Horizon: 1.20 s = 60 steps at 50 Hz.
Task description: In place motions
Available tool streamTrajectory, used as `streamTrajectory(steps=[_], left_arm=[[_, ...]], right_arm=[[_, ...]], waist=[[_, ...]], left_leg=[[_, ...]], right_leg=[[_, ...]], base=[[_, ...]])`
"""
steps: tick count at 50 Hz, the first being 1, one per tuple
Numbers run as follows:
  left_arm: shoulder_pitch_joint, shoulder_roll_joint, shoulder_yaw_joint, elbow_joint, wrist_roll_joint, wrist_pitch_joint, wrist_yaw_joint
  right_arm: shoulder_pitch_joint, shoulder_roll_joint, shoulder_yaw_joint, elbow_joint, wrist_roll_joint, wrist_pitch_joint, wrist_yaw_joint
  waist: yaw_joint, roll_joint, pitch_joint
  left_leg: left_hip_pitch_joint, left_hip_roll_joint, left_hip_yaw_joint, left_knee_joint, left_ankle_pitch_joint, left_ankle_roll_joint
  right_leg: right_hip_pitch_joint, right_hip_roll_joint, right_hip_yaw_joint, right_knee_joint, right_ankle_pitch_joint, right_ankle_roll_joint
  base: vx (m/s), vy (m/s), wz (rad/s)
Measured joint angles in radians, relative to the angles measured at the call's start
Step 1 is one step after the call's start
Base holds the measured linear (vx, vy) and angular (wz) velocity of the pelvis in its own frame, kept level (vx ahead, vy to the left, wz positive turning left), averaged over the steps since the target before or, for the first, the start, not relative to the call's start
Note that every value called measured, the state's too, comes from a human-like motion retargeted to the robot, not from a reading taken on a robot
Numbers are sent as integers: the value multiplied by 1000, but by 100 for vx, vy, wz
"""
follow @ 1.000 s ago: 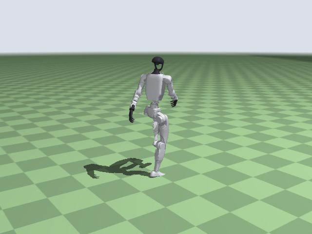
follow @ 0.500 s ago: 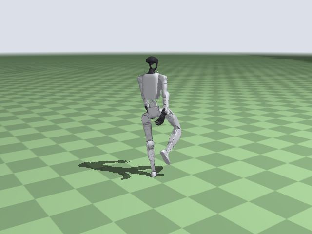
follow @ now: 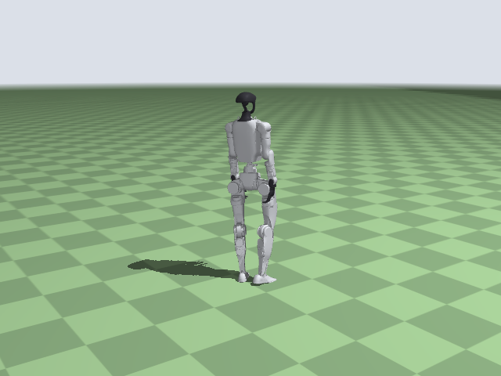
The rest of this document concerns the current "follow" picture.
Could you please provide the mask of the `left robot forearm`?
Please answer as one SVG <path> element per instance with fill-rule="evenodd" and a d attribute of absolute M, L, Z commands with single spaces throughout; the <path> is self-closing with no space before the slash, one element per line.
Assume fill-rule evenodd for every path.
<path fill-rule="evenodd" d="M 231 172 L 230 178 L 232 175 L 234 175 L 236 179 L 239 179 L 240 176 L 239 176 L 238 158 L 229 156 L 229 163 L 230 163 L 230 172 Z"/>

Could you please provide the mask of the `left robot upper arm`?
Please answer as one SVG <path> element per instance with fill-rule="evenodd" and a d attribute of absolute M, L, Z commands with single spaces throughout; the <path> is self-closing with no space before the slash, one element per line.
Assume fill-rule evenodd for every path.
<path fill-rule="evenodd" d="M 235 150 L 234 150 L 234 144 L 233 144 L 233 137 L 232 137 L 232 122 L 229 122 L 225 125 L 225 131 L 227 133 L 227 142 L 229 146 L 229 156 L 230 157 L 237 157 Z"/>

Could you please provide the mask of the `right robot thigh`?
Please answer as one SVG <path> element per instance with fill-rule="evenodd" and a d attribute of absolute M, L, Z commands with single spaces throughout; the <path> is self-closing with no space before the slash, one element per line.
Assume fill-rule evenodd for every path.
<path fill-rule="evenodd" d="M 261 202 L 267 201 L 268 194 L 270 192 L 270 186 L 268 180 L 258 179 L 257 186 L 258 186 L 258 192 L 262 195 Z M 269 202 L 262 203 L 262 211 L 264 217 L 264 225 L 259 226 L 257 230 L 258 236 L 260 238 L 263 238 L 263 229 L 266 226 L 271 227 L 272 232 L 274 230 L 276 224 L 276 215 L 277 215 L 276 190 Z"/>

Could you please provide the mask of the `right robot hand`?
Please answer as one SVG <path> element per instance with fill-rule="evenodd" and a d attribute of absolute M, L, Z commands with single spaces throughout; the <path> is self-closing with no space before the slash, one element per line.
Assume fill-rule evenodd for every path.
<path fill-rule="evenodd" d="M 273 185 L 274 181 L 273 179 L 270 179 L 269 180 L 269 186 L 270 186 L 270 192 L 268 194 L 268 198 L 267 198 L 267 201 L 263 201 L 262 203 L 267 203 L 270 201 L 271 197 L 273 197 L 274 193 L 275 193 L 275 187 L 276 187 L 276 184 Z"/>

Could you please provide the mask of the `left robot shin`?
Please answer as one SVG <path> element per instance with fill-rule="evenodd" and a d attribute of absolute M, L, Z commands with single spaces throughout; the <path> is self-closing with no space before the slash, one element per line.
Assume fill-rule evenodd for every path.
<path fill-rule="evenodd" d="M 234 225 L 234 227 L 233 227 L 233 232 L 234 232 L 234 237 L 235 237 L 235 249 L 236 249 L 236 255 L 237 255 L 237 258 L 239 261 L 240 273 L 242 273 L 242 270 L 244 273 L 246 273 L 246 271 L 245 271 L 246 239 L 245 239 L 245 236 L 237 237 L 236 225 Z"/>

